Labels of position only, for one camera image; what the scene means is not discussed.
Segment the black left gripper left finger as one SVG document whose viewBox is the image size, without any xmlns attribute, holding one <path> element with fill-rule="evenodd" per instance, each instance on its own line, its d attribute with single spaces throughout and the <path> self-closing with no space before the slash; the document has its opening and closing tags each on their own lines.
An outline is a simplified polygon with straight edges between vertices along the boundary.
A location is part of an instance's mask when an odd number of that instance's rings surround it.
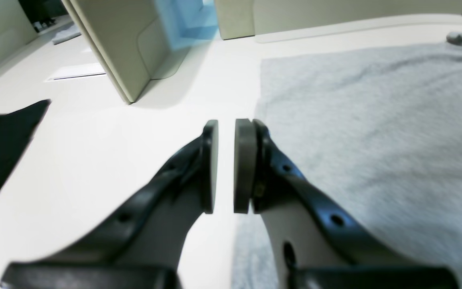
<svg viewBox="0 0 462 289">
<path fill-rule="evenodd" d="M 10 263 L 2 289 L 181 289 L 186 236 L 215 205 L 218 121 L 178 150 L 97 227 L 33 262 Z"/>
</svg>

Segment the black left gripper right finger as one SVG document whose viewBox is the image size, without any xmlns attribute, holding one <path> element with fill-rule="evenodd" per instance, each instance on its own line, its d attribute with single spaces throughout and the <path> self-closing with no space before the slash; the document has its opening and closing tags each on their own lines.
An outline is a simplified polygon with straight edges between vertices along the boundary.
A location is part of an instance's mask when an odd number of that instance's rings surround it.
<svg viewBox="0 0 462 289">
<path fill-rule="evenodd" d="M 458 289 L 453 272 L 374 238 L 313 186 L 260 120 L 235 122 L 233 210 L 261 216 L 282 289 Z"/>
</svg>

